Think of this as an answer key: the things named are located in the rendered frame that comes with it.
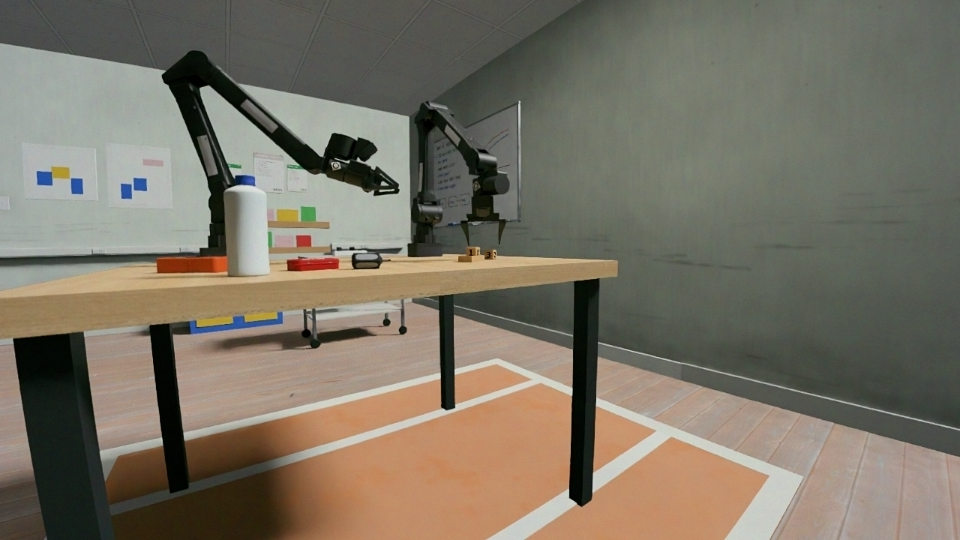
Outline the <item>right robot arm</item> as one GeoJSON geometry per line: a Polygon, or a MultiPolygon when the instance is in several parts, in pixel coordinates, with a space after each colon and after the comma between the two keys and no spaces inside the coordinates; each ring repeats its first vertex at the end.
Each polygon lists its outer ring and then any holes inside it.
{"type": "Polygon", "coordinates": [[[255,127],[310,174],[322,173],[331,180],[345,182],[345,169],[349,164],[347,172],[363,176],[366,165],[369,165],[364,162],[378,151],[370,140],[358,137],[356,141],[356,138],[345,136],[345,134],[333,133],[325,147],[325,154],[323,157],[319,156],[314,149],[291,132],[274,114],[271,114],[249,92],[231,79],[229,74],[199,50],[188,52],[161,76],[177,101],[179,112],[196,149],[196,156],[199,157],[202,168],[205,169],[207,188],[211,194],[208,207],[213,224],[209,224],[208,248],[200,248],[200,254],[227,252],[224,194],[226,189],[236,186],[236,179],[231,175],[229,165],[214,133],[212,121],[207,115],[201,97],[201,88],[205,86],[213,88],[243,114],[245,119],[249,119],[255,127]],[[196,75],[191,76],[191,74],[196,75]],[[363,163],[358,163],[358,158],[363,163]]]}

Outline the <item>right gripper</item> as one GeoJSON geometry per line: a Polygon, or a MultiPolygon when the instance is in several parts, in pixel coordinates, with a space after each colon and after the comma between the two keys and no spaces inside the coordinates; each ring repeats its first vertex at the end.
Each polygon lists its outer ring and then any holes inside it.
{"type": "Polygon", "coordinates": [[[374,197],[389,195],[389,194],[399,194],[398,182],[393,180],[393,178],[391,178],[390,175],[386,174],[382,169],[380,169],[379,166],[375,166],[375,169],[371,169],[371,166],[367,165],[366,168],[364,168],[364,175],[356,175],[354,173],[347,172],[347,168],[349,168],[349,164],[347,164],[347,167],[345,169],[345,182],[347,182],[347,184],[354,185],[354,187],[362,188],[363,191],[366,192],[366,194],[369,194],[369,192],[371,191],[374,191],[373,192],[374,197]],[[388,187],[377,187],[377,185],[381,185],[382,182],[386,182],[388,187]],[[362,184],[362,187],[361,187],[361,184],[362,184]],[[394,190],[380,192],[380,189],[394,189],[394,190]]]}

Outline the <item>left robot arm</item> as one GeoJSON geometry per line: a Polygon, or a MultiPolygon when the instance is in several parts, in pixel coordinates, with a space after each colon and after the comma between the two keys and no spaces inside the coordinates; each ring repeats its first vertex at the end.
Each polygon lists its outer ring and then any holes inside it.
{"type": "Polygon", "coordinates": [[[469,175],[478,176],[472,180],[473,195],[486,195],[471,197],[472,213],[478,213],[480,218],[487,218],[490,213],[494,213],[494,198],[491,196],[507,194],[509,191],[507,172],[497,170],[497,158],[493,152],[477,143],[452,116],[454,117],[454,113],[447,109],[446,105],[426,101],[421,103],[421,112],[415,117],[418,129],[418,195],[412,199],[411,218],[412,222],[417,224],[417,235],[412,236],[412,244],[407,244],[407,248],[443,246],[443,243],[436,243],[434,235],[434,225],[440,224],[443,219],[441,199],[436,199],[434,193],[436,126],[463,156],[469,167],[469,175]]]}

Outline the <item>white plastic bottle with blue cap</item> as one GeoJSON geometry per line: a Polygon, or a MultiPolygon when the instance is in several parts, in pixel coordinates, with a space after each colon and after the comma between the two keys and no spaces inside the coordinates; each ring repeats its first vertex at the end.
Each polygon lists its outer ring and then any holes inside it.
{"type": "Polygon", "coordinates": [[[229,277],[268,275],[267,197],[255,187],[254,175],[236,175],[235,187],[225,190],[227,274],[229,277]]]}

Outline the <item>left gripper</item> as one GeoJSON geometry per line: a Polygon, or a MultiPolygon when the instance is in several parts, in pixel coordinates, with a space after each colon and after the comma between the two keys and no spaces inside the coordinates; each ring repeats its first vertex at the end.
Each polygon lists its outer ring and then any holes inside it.
{"type": "Polygon", "coordinates": [[[506,219],[505,219],[505,220],[500,220],[500,213],[490,213],[490,215],[488,215],[487,217],[480,217],[480,216],[478,216],[478,213],[466,213],[466,218],[469,218],[469,220],[460,220],[460,226],[462,227],[463,231],[465,232],[467,244],[469,244],[469,246],[470,246],[469,233],[467,233],[467,230],[469,230],[469,223],[467,223],[467,222],[499,221],[499,225],[498,225],[498,242],[499,242],[499,243],[501,242],[502,232],[503,232],[504,228],[506,227],[506,219]]]}

